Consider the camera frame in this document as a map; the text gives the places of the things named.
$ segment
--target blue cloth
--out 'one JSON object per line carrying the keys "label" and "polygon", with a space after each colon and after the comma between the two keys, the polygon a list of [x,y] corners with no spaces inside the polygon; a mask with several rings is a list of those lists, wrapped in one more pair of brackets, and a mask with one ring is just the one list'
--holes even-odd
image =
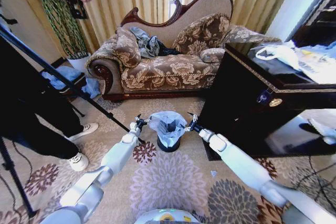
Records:
{"label": "blue cloth", "polygon": [[93,78],[86,78],[86,85],[82,87],[82,91],[89,93],[91,99],[95,98],[100,94],[98,81]]}
{"label": "blue cloth", "polygon": [[[80,76],[81,71],[71,68],[71,67],[66,67],[66,66],[60,66],[56,69],[61,75],[63,75],[65,78],[67,78],[69,81],[75,80],[77,77]],[[61,90],[65,88],[65,84],[58,80],[55,76],[47,73],[47,72],[42,72],[41,74],[44,78],[50,80],[50,84],[57,90]]]}
{"label": "blue cloth", "polygon": [[328,55],[328,57],[336,59],[336,41],[332,42],[328,46],[322,46],[322,45],[316,45],[313,47],[306,46],[306,47],[300,47],[300,49],[316,52],[318,54]]}

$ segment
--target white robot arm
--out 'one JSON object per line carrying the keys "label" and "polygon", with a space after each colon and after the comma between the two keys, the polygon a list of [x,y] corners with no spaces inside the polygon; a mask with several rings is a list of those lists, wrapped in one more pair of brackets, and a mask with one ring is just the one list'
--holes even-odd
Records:
{"label": "white robot arm", "polygon": [[80,177],[62,196],[60,200],[62,207],[41,223],[85,223],[103,198],[103,186],[111,180],[113,175],[122,170],[132,155],[132,151],[138,143],[142,126],[146,124],[147,120],[136,117],[136,122],[132,122],[130,125],[130,132],[106,153],[101,161],[101,166]]}
{"label": "white robot arm", "polygon": [[324,210],[314,200],[293,188],[276,183],[258,162],[248,156],[226,137],[203,129],[197,125],[197,116],[186,131],[195,130],[200,137],[209,143],[219,154],[223,162],[249,187],[257,190],[268,201],[278,207],[284,207],[287,202],[292,206],[285,211],[282,218],[290,223],[336,223],[336,218]]}

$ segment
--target cable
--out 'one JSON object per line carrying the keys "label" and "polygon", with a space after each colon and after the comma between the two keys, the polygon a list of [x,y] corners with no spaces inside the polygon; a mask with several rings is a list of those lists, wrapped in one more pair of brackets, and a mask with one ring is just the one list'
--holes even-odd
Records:
{"label": "cable", "polygon": [[25,188],[26,188],[27,185],[28,185],[28,183],[30,182],[31,175],[33,173],[33,166],[32,166],[32,163],[30,162],[30,160],[17,149],[17,146],[16,146],[16,144],[15,144],[14,141],[12,141],[12,144],[13,144],[14,149],[16,150],[16,152],[27,161],[27,163],[29,165],[29,168],[30,168],[29,179],[28,179],[27,183],[25,184]]}
{"label": "cable", "polygon": [[321,193],[322,189],[325,188],[325,187],[327,187],[327,186],[329,186],[329,185],[331,185],[332,183],[334,183],[335,180],[336,180],[336,176],[334,176],[330,182],[328,182],[325,185],[323,185],[321,187],[321,189],[318,191],[318,193],[317,193],[317,195],[315,197],[315,200],[317,200],[317,198],[320,196],[320,193]]}
{"label": "cable", "polygon": [[[315,171],[315,169],[313,167],[313,164],[311,163],[311,156],[309,156],[309,164],[310,164],[310,167],[312,168],[312,170],[314,171],[315,175],[317,175],[317,172]],[[322,194],[324,195],[325,199],[330,204],[331,208],[336,212],[336,207],[333,205],[333,203],[327,197],[326,192],[324,191],[323,186],[321,185],[321,181],[319,179],[317,179],[317,181],[319,182],[320,190],[322,191]]]}
{"label": "cable", "polygon": [[5,184],[5,186],[7,187],[7,190],[9,191],[10,195],[12,196],[13,198],[13,205],[12,205],[12,210],[13,212],[15,212],[17,215],[19,215],[19,223],[21,223],[22,221],[22,215],[20,214],[20,212],[18,210],[16,210],[15,208],[15,204],[16,204],[16,198],[15,198],[15,195],[13,193],[13,191],[11,190],[11,188],[9,187],[7,181],[2,177],[2,175],[0,174],[0,179],[2,180],[2,182]]}
{"label": "cable", "polygon": [[[316,174],[317,174],[317,173],[320,173],[320,172],[322,172],[322,171],[324,171],[324,170],[327,170],[327,169],[333,167],[334,165],[336,165],[336,162],[333,163],[333,164],[331,164],[331,165],[329,165],[329,166],[327,166],[327,167],[325,167],[325,168],[323,168],[323,169],[318,170],[318,171],[316,172]],[[312,175],[315,175],[315,173],[313,172],[313,173],[311,173],[311,174],[309,174],[309,175],[303,177],[303,178],[298,182],[298,184],[296,185],[295,189],[298,189],[298,187],[300,186],[301,182],[304,181],[305,179],[309,178],[309,177],[312,176]]]}

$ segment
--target floral upholstery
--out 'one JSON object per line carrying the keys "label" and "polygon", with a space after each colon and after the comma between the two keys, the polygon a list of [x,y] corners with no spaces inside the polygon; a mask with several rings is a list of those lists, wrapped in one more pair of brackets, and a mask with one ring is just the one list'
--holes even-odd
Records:
{"label": "floral upholstery", "polygon": [[224,57],[225,49],[223,48],[209,48],[201,52],[200,58],[206,63],[221,62]]}
{"label": "floral upholstery", "polygon": [[205,63],[197,55],[168,55],[142,59],[121,75],[125,90],[178,90],[209,88],[219,63]]}
{"label": "floral upholstery", "polygon": [[225,37],[223,43],[265,43],[265,42],[281,42],[280,39],[274,37],[268,37],[264,34],[251,31],[244,26],[229,26],[229,33]]}
{"label": "floral upholstery", "polygon": [[207,48],[220,47],[229,32],[225,14],[210,14],[185,27],[173,43],[173,48],[187,55],[199,55]]}
{"label": "floral upholstery", "polygon": [[125,67],[135,68],[141,61],[137,39],[128,30],[122,27],[117,29],[118,40],[115,50]]}
{"label": "floral upholstery", "polygon": [[91,63],[97,59],[115,60],[121,72],[124,67],[135,68],[141,61],[137,39],[130,31],[119,27],[117,34],[105,41],[90,57],[86,68],[89,69]]}

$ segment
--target black pants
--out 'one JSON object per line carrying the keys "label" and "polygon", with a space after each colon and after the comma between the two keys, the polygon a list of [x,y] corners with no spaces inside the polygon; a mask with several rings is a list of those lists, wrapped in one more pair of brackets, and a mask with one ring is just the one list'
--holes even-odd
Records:
{"label": "black pants", "polygon": [[74,157],[78,147],[42,125],[35,115],[69,137],[83,130],[71,105],[2,38],[0,50],[1,135],[41,155]]}

